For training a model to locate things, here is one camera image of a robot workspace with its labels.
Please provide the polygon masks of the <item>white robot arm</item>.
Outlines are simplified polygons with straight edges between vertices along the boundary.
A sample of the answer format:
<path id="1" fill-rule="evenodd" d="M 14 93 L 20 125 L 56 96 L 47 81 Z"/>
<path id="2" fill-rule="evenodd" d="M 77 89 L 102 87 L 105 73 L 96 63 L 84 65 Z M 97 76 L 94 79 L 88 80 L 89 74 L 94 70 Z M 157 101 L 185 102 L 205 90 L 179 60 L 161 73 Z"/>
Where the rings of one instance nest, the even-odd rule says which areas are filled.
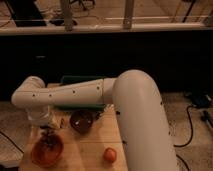
<path id="1" fill-rule="evenodd" d="M 29 76 L 13 92 L 11 102 L 38 126 L 51 121 L 50 106 L 112 104 L 128 171 L 179 171 L 161 94 L 144 71 L 127 70 L 116 78 L 51 88 Z"/>

